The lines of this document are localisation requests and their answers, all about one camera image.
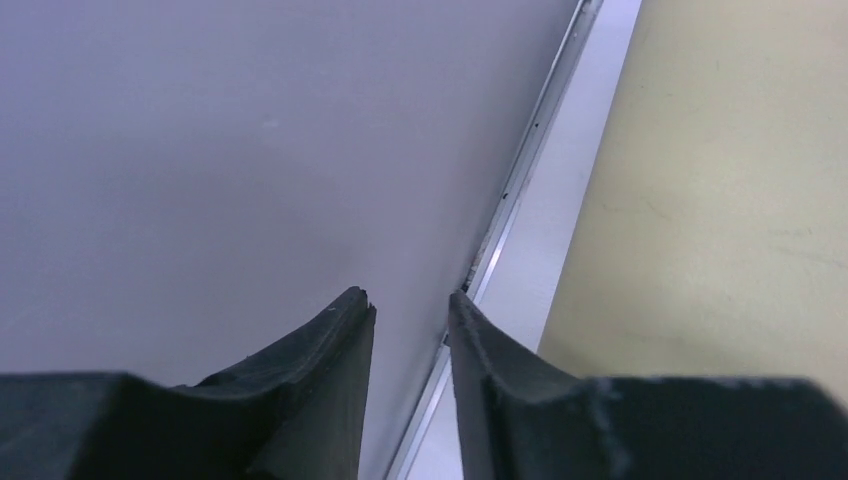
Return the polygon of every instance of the beige surface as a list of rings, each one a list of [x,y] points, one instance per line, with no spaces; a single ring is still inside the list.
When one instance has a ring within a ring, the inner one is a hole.
[[[540,354],[848,399],[848,2],[644,1]]]

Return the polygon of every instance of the gray wall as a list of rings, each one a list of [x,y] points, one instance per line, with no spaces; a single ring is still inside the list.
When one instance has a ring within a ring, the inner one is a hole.
[[[191,383],[358,284],[379,477],[570,14],[0,0],[0,370]]]

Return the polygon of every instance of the metal edge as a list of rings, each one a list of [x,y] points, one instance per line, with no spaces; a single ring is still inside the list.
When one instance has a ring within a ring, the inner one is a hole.
[[[533,114],[525,127],[524,136],[519,144],[506,186],[502,191],[502,195],[506,194],[506,198],[499,202],[492,218],[491,235],[488,236],[488,242],[480,259],[480,265],[485,264],[486,267],[483,270],[478,267],[468,287],[468,296],[475,304],[479,304],[492,277],[509,236],[509,231],[517,216],[521,194],[531,177],[533,167],[537,163],[538,154],[544,144],[544,139],[547,137],[550,123],[565,90],[568,88],[583,46],[586,44],[586,39],[602,4],[603,0],[582,0],[578,4],[554,56],[551,68],[534,105]],[[386,475],[387,479],[405,480],[409,475],[415,456],[421,447],[449,379],[450,348],[443,343],[437,350],[433,369],[427,378],[427,383],[392,460]]]

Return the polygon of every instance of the flat gray surface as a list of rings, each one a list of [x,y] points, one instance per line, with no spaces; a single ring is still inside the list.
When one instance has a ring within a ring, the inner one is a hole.
[[[358,284],[380,477],[569,17],[0,2],[0,370],[192,383]]]

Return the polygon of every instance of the beige floor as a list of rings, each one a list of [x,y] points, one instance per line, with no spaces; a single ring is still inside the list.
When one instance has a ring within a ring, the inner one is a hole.
[[[540,354],[848,399],[848,2],[644,0]]]

